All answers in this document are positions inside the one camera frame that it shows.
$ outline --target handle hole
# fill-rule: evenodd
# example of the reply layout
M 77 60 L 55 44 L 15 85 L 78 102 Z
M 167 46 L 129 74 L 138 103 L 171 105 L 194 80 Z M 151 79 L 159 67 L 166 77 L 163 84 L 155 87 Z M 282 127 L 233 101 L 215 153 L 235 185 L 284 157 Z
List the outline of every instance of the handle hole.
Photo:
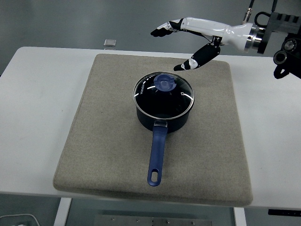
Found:
M 154 171 L 151 173 L 151 181 L 152 182 L 157 182 L 158 181 L 158 172 Z

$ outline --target glass lid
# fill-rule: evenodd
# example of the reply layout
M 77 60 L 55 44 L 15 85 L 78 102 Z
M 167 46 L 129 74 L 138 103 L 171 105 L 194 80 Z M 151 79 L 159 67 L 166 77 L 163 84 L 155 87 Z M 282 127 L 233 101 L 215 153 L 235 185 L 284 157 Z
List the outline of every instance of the glass lid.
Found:
M 133 98 L 144 114 L 156 119 L 177 118 L 188 112 L 194 103 L 190 84 L 179 75 L 155 72 L 135 85 Z

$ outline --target cable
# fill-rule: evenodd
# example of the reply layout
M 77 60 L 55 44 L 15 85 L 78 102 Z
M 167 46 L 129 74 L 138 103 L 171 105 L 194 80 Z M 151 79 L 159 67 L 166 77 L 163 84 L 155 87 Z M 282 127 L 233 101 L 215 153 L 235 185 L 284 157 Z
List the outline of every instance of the cable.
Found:
M 260 24 L 260 23 L 257 22 L 257 19 L 258 19 L 258 17 L 259 17 L 260 15 L 265 15 L 265 16 L 270 17 L 271 14 L 266 13 L 266 12 L 259 12 L 259 13 L 257 13 L 256 16 L 255 16 L 255 19 L 254 19 L 255 24 L 256 24 L 257 26 L 259 26 L 259 27 L 266 28 L 266 27 L 267 27 L 266 25 L 262 25 L 262 24 Z
M 251 0 L 249 8 L 252 8 L 252 7 L 253 7 L 254 1 L 255 1 L 255 0 Z
M 37 223 L 38 226 L 40 226 L 40 224 L 38 223 L 38 220 L 36 219 L 36 217 L 32 214 L 29 213 L 24 213 L 24 214 L 13 214 L 13 215 L 3 215 L 0 218 L 6 218 L 6 217 L 18 217 L 18 216 L 30 216 L 33 217 Z
M 277 0 L 274 0 L 274 1 L 273 1 L 273 6 L 272 6 L 272 12 L 275 11 L 276 5 L 277 5 Z

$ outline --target gray felt mat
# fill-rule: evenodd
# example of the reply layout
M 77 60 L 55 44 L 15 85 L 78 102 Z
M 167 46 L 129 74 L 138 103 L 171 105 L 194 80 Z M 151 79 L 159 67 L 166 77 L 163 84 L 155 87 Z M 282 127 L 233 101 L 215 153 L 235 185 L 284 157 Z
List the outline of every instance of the gray felt mat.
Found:
M 162 182 L 147 183 L 152 132 L 132 92 L 143 76 L 183 59 L 99 54 L 54 176 L 58 190 L 105 197 L 245 206 L 252 201 L 230 67 L 211 61 L 176 74 L 195 92 L 187 123 L 168 134 Z

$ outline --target saucepan handle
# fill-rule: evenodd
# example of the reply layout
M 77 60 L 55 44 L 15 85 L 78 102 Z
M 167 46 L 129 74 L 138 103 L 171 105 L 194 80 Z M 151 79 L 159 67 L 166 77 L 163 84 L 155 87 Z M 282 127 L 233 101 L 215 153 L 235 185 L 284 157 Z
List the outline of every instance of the saucepan handle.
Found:
M 162 178 L 164 147 L 167 135 L 167 122 L 156 121 L 152 131 L 153 135 L 147 182 L 151 186 L 158 186 Z

